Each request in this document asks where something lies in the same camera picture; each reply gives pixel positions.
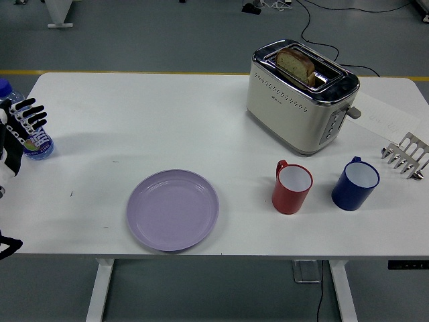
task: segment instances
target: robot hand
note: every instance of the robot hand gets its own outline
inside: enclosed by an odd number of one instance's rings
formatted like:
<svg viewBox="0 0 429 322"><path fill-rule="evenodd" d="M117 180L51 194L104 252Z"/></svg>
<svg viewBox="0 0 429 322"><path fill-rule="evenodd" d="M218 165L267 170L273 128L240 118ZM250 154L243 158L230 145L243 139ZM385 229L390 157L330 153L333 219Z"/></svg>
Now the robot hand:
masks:
<svg viewBox="0 0 429 322"><path fill-rule="evenodd" d="M0 244L1 243L8 245L9 247L0 252L0 260L12 255L22 246L21 240L2 236L0 231Z"/></svg>
<svg viewBox="0 0 429 322"><path fill-rule="evenodd" d="M8 99L0 105L1 123L6 125L7 129L21 144L24 144L28 135L33 134L35 130L46 124L44 119L46 113L43 112L45 107L43 105L32 106L35 102L35 99L26 99L12 105Z"/></svg>
<svg viewBox="0 0 429 322"><path fill-rule="evenodd" d="M44 106L33 107L35 99L13 104L9 99L0 104L0 198L9 178L21 167L23 144L29 135L46 124Z"/></svg>

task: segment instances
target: mug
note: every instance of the mug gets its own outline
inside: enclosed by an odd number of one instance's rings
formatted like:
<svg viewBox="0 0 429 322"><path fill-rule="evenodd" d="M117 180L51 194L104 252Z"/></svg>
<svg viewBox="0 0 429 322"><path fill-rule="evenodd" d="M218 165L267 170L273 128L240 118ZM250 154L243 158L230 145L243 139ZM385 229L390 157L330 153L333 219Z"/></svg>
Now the mug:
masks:
<svg viewBox="0 0 429 322"><path fill-rule="evenodd" d="M380 182L378 171L369 163L355 156L343 170L334 190L332 200L341 209L358 209Z"/></svg>
<svg viewBox="0 0 429 322"><path fill-rule="evenodd" d="M273 206L286 215L296 213L300 210L312 185L313 177L305 167L288 164L285 160L279 161L271 198Z"/></svg>

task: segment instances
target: blue mug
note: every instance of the blue mug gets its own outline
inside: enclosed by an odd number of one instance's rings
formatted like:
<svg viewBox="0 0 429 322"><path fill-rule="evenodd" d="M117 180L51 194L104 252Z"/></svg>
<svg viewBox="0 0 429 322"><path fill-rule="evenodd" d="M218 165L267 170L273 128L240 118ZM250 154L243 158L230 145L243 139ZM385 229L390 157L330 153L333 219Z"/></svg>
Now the blue mug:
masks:
<svg viewBox="0 0 429 322"><path fill-rule="evenodd" d="M341 209L358 209L380 182L378 171L369 163L355 156L341 174L334 190L332 200Z"/></svg>

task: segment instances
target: black cable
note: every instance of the black cable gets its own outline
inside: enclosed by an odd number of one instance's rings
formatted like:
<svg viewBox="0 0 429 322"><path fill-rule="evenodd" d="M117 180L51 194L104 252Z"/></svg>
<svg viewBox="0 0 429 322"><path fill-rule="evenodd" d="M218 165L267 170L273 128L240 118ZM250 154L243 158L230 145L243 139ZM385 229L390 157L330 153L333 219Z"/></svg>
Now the black cable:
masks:
<svg viewBox="0 0 429 322"><path fill-rule="evenodd" d="M320 306L322 305L322 299L323 299L323 261L322 261L322 269L320 272L320 288L321 288L321 294L320 294L320 301L319 306L317 308L317 322L319 322L319 313L320 313Z"/></svg>
<svg viewBox="0 0 429 322"><path fill-rule="evenodd" d="M316 4L314 2L311 2L309 0L305 0L305 2L309 2L309 3L315 5L315 6L319 7L319 8L322 8L322 9L335 10L335 11L340 11L340 10L358 10L358 11L363 11L363 12L368 12L368 13L383 13L383 12L395 11L395 10L401 9L403 7L406 7L407 5L411 5L414 1L415 0L411 0L409 3L406 3L405 5L402 5L401 7L398 7L398 8L395 8L395 9L382 10L382 11L372 11L372 10L364 10L364 9L359 9L359 8L354 8L354 7L351 7L351 8L338 8L338 9L336 9L336 8L328 8L328 7L323 7L321 5L318 5L318 4Z"/></svg>
<svg viewBox="0 0 429 322"><path fill-rule="evenodd" d="M304 37L304 32L307 30L307 28L308 28L308 26L310 25L310 22L311 22L311 15L310 15L310 12L309 12L309 10L307 9L307 7L306 7L305 5L303 5L303 4L300 2L300 0L296 0L296 1L297 1L297 2L298 2L298 3L299 3L299 4L300 4L300 5L301 5L301 6L302 6L306 11L307 11L307 14L308 14L308 23L307 23L306 27L305 27L305 28L302 30L302 32L301 32L301 38L302 38L305 42L308 42L308 43L310 43L310 44L314 44L314 45L320 45L320 46L326 46L326 47L334 48L334 49L336 50L336 56L335 56L334 61L336 61L336 60L337 60L337 58L338 58L338 56L339 56L339 54L340 54L340 51L339 51L339 49L338 49L337 47L332 46L332 45L328 45L328 44L322 44L322 43L319 43L319 42L311 42L310 40L307 40L307 39ZM323 6L318 5L318 4L314 3L314 2L311 2L311 1L309 1L309 0L305 0L305 2L309 2L309 3L311 3L311 4L315 5L315 6L319 7L319 8L323 8L323 9L327 9L327 10L334 10L334 11L340 11L340 10L358 10L358 11L363 11L363 12L367 12L367 13L383 13L383 12L395 11L395 10L401 9L401 8L403 8L403 7L406 7L407 5L412 4L414 1L415 1L415 0L411 0L410 2L406 3L405 5L402 5L401 7L397 7L397 8L395 8L395 9L382 10L382 11L371 11L371 10L364 10L364 9L359 9L359 8L354 8L354 7L335 9L335 8L323 7ZM341 64L341 65L342 65L342 66L348 66L348 67L366 68L366 69L369 69L369 70L371 70L372 72L374 72L378 77L380 77L380 75L379 75L375 70L373 70L372 68L366 67L366 66L361 66L361 65L349 65L349 64Z"/></svg>
<svg viewBox="0 0 429 322"><path fill-rule="evenodd" d="M375 70L373 70L372 68L366 67L366 66L361 66L361 65L346 65L346 64L340 64L341 66L348 66L348 67L359 67L359 68L366 68L369 70L372 70L378 77L380 77L380 75L378 74L378 72L376 72Z"/></svg>
<svg viewBox="0 0 429 322"><path fill-rule="evenodd" d="M304 28L304 30L302 30L302 32L301 32L301 38L303 39L303 40L305 40L306 42L308 42L308 43L310 43L310 44L314 44L314 45L320 45L320 46L326 46L326 47L331 47L331 48L334 48L335 50L336 50L336 56L335 56L335 59L334 59L334 61L338 58L338 56L339 56L339 54L340 54L340 51L338 50L338 48L337 47L335 47L335 46L332 46L332 45L328 45L328 44L321 44L320 42L311 42L310 40L307 40L305 37L304 37L304 32L307 30L307 28L308 28L308 26L310 25L310 22L311 22L311 15L310 15L310 12L309 12L309 10L307 9L307 7L305 6L305 5L303 5L302 3L301 3L301 1L300 0L296 0L306 11L307 11L307 14L308 14L308 22L307 22L307 25L306 25L306 27Z"/></svg>

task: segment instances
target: paper sheet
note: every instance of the paper sheet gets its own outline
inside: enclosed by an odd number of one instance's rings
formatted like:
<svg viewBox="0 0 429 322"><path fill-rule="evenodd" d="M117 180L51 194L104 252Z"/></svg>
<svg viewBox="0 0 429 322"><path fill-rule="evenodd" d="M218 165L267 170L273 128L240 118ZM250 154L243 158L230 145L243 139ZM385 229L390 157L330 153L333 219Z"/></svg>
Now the paper sheet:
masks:
<svg viewBox="0 0 429 322"><path fill-rule="evenodd" d="M413 133L420 123L417 117L362 92L357 94L353 106L362 112L362 116L358 119L348 117L349 121L394 143L399 143L408 132Z"/></svg>

